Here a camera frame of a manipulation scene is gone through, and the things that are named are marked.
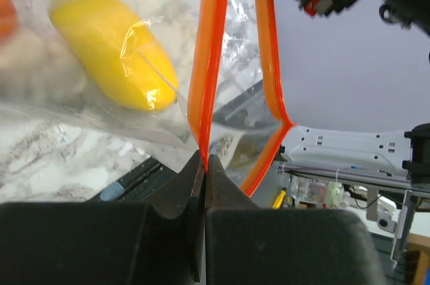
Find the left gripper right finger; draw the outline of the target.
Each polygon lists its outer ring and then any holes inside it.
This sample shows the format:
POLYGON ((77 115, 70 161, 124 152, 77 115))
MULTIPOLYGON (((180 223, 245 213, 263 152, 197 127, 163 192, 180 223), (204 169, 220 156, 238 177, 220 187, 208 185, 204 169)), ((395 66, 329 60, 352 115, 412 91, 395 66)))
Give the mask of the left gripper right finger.
POLYGON ((208 284, 384 284, 372 238, 347 210, 260 208, 226 176, 206 174, 208 284))

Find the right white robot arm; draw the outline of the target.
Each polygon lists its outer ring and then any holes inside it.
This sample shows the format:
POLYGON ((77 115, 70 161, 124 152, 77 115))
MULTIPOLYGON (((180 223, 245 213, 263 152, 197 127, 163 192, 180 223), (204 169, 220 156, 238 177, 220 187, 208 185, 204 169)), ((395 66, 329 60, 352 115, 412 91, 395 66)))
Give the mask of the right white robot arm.
MULTIPOLYGON (((310 17, 328 17, 352 7, 358 0, 297 0, 310 17)), ((416 25, 429 33, 429 0, 383 0, 380 19, 388 25, 410 29, 416 25)), ((283 143, 283 158, 303 165, 328 161, 340 167, 365 167, 391 176, 406 177, 414 186, 429 185, 429 125, 400 132, 340 132, 293 127, 283 143)))

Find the orange toy carrot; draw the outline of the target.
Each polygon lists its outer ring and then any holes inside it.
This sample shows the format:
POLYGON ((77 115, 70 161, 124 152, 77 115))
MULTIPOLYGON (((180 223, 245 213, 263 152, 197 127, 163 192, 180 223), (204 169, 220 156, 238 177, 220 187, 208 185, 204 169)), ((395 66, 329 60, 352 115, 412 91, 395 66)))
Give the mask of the orange toy carrot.
POLYGON ((0 13, 1 41, 3 42, 19 28, 19 21, 12 0, 0 0, 0 13))

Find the clear zip top bag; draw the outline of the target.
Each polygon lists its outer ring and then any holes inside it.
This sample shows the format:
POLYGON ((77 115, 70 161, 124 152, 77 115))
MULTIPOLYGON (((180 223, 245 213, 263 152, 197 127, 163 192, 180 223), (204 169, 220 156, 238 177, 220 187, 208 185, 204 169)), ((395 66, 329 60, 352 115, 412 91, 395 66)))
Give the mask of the clear zip top bag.
POLYGON ((274 0, 1 0, 1 114, 218 155, 251 195, 292 127, 274 0))

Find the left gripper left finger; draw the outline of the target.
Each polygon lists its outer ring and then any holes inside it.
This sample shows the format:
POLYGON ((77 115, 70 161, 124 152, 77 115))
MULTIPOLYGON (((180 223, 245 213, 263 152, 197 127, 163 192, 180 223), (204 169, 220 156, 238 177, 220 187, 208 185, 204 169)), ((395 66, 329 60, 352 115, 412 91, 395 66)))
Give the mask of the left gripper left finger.
POLYGON ((193 284, 201 278, 198 153, 142 201, 1 205, 2 284, 193 284))

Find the yellow toy squash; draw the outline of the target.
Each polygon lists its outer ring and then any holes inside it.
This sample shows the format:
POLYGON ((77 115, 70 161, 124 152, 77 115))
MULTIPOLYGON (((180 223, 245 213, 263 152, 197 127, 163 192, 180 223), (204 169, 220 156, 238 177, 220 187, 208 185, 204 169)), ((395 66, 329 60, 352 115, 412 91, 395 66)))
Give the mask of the yellow toy squash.
POLYGON ((157 112, 176 100, 172 62, 145 22, 121 0, 54 0, 49 18, 115 104, 157 112))

